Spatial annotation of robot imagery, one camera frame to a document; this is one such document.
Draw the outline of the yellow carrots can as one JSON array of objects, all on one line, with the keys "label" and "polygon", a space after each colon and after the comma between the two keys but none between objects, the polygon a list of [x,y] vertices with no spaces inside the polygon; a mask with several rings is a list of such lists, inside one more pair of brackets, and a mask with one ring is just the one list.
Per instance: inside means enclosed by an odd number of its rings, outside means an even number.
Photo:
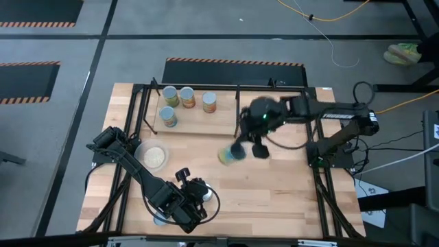
[{"label": "yellow carrots can", "polygon": [[234,156],[231,146],[227,146],[219,150],[217,157],[222,165],[229,166],[237,162],[239,159]]}]

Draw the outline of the yellow green label can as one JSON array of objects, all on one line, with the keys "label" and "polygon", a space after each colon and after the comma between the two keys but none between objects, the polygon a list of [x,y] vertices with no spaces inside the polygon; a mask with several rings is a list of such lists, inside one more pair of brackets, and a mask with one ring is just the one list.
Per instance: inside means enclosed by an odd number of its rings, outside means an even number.
[{"label": "yellow green label can", "polygon": [[177,107],[180,103],[177,90],[174,86],[166,86],[163,89],[163,97],[167,105],[171,106],[172,108]]}]

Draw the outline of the black floor foot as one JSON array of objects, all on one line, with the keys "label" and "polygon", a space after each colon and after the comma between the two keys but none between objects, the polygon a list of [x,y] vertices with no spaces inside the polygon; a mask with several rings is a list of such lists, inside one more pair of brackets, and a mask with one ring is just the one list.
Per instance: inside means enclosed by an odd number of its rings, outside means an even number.
[{"label": "black floor foot", "polygon": [[0,164],[2,164],[4,162],[10,162],[10,163],[15,163],[17,165],[23,165],[26,162],[26,160],[23,158],[19,158],[15,155],[0,151]]}]

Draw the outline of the green yellow bag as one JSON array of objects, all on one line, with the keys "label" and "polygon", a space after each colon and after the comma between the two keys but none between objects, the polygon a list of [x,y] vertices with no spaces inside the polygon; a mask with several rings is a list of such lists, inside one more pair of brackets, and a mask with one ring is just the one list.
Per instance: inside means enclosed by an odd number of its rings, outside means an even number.
[{"label": "green yellow bag", "polygon": [[390,64],[410,66],[419,62],[422,55],[417,50],[418,45],[414,43],[399,43],[390,45],[384,52],[383,59]]}]

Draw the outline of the white floor paper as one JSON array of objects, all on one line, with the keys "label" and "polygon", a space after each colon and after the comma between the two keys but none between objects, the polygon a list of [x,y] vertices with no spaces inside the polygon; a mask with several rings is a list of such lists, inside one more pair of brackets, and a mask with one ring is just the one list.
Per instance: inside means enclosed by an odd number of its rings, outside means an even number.
[{"label": "white floor paper", "polygon": [[[389,192],[387,189],[364,182],[357,178],[355,178],[354,181],[355,181],[355,191],[358,199],[365,198],[368,196],[386,194]],[[377,226],[379,228],[385,227],[385,218],[386,218],[385,209],[378,211],[364,211],[361,212],[361,217],[362,220],[366,223]]]}]

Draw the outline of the beige grain heap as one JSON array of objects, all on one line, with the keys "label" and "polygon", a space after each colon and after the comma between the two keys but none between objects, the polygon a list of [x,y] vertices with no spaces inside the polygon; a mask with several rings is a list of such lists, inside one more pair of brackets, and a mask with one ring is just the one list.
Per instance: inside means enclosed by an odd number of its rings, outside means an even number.
[{"label": "beige grain heap", "polygon": [[159,147],[148,149],[143,155],[143,162],[149,168],[160,167],[165,161],[165,152]]}]

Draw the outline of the dark chair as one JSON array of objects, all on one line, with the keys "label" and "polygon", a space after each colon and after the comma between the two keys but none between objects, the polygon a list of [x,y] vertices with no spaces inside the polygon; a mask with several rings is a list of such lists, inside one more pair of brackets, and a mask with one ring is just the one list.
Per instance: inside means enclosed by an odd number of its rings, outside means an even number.
[{"label": "dark chair", "polygon": [[413,246],[439,247],[439,209],[429,207],[426,187],[415,187],[358,199],[360,211],[407,207],[409,240]]}]

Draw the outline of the red green beans can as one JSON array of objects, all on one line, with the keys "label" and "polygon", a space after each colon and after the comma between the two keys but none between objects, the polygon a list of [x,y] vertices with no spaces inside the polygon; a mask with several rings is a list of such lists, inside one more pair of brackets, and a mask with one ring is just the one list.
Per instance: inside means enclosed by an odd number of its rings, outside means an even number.
[{"label": "red green beans can", "polygon": [[217,95],[214,92],[205,92],[202,95],[203,110],[206,113],[214,113],[216,111]]}]

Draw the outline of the black table base frame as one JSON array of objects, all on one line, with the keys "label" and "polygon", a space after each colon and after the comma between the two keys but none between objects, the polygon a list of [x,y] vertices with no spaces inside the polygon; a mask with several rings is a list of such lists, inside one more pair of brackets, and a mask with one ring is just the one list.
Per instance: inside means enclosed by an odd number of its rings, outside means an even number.
[{"label": "black table base frame", "polygon": [[[435,24],[439,27],[439,1],[436,0],[421,0],[427,8],[429,14],[433,18]],[[394,0],[394,2],[402,3],[412,25],[414,26],[418,37],[425,40],[425,35],[421,24],[418,22],[414,11],[410,7],[407,0]],[[421,76],[411,84],[374,84],[373,89],[377,93],[430,93],[439,90],[439,85],[431,85],[431,83],[439,78],[439,61],[434,62],[434,68]]]}]

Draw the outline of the black hazard striped floor mat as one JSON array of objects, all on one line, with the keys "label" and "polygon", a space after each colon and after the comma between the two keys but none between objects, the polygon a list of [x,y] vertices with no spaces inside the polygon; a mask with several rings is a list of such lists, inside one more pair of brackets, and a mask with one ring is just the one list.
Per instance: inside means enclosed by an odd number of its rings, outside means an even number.
[{"label": "black hazard striped floor mat", "polygon": [[163,84],[308,86],[303,64],[219,58],[168,58]]},{"label": "black hazard striped floor mat", "polygon": [[60,61],[0,63],[0,104],[48,102],[60,65]]},{"label": "black hazard striped floor mat", "polygon": [[0,27],[74,27],[84,0],[0,0]]}]

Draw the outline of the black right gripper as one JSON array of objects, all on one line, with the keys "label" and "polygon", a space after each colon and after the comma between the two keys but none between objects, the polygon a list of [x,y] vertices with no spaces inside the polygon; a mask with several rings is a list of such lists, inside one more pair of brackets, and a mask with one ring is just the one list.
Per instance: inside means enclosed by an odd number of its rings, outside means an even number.
[{"label": "black right gripper", "polygon": [[255,136],[252,146],[253,156],[267,159],[270,153],[268,147],[262,144],[261,137],[283,126],[287,117],[288,108],[285,101],[265,96],[253,99],[249,106],[245,106],[241,110],[241,135],[230,147],[233,159],[240,161],[246,158],[246,150],[241,144],[246,140],[244,135]]}]

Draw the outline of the orange red label can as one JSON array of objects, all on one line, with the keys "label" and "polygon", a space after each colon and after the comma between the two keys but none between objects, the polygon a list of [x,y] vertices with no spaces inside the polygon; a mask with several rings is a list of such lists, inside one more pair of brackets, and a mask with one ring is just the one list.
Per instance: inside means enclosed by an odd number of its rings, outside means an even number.
[{"label": "orange red label can", "polygon": [[193,108],[195,106],[194,90],[191,87],[182,87],[180,90],[180,98],[185,108]]}]

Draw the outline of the white round bowl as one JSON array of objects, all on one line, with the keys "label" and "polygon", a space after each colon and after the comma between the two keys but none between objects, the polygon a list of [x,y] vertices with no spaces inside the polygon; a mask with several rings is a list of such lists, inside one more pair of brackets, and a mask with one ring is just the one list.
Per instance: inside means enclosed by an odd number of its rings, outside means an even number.
[{"label": "white round bowl", "polygon": [[[143,155],[144,153],[152,148],[152,147],[159,147],[161,149],[163,149],[163,151],[165,152],[165,161],[164,163],[157,168],[149,168],[145,165],[145,163],[143,162]],[[147,139],[146,141],[142,142],[138,148],[135,150],[134,153],[134,157],[151,173],[154,172],[158,172],[159,170],[161,170],[162,168],[164,168],[167,165],[167,162],[169,160],[169,150],[167,148],[167,146],[160,140],[157,139]]]}]

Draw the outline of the tomatoes can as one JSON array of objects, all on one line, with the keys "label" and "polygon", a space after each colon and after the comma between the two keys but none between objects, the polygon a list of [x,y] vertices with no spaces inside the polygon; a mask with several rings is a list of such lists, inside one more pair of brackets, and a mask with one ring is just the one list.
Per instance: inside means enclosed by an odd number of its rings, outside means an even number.
[{"label": "tomatoes can", "polygon": [[162,107],[159,111],[159,116],[168,128],[173,128],[178,123],[174,109],[171,106]]}]

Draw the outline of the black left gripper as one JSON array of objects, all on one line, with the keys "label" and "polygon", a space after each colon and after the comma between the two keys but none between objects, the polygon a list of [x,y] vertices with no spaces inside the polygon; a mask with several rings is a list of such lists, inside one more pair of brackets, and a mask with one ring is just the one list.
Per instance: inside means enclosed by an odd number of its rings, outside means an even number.
[{"label": "black left gripper", "polygon": [[167,218],[168,224],[179,226],[185,233],[191,233],[203,220],[207,219],[202,196],[206,193],[206,183],[201,178],[187,182],[191,173],[187,167],[175,173],[176,180],[184,183],[178,188],[165,182],[158,192],[147,202]]}]

